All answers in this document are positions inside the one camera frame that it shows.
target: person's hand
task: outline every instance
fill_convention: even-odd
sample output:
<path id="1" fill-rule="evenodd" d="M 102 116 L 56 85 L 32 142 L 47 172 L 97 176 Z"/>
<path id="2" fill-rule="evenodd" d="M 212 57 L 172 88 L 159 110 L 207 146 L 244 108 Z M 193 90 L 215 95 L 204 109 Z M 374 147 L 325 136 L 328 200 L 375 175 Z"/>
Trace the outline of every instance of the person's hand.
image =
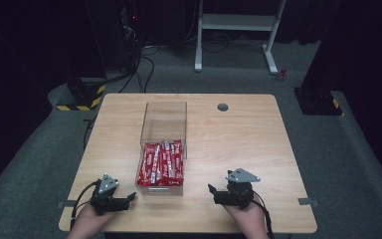
<path id="1" fill-rule="evenodd" d="M 108 222 L 116 212 L 106 212 L 99 216 L 95 209 L 87 203 L 76 218 L 73 229 L 68 235 L 68 239 L 86 239 L 97 234 L 101 227 Z"/>
<path id="2" fill-rule="evenodd" d="M 254 200 L 260 203 L 260 199 L 256 194 L 254 194 Z M 235 222 L 248 239 L 269 238 L 265 226 L 265 213 L 258 205 L 251 202 L 244 209 L 228 205 L 223 205 L 223 207 L 235 219 Z"/>

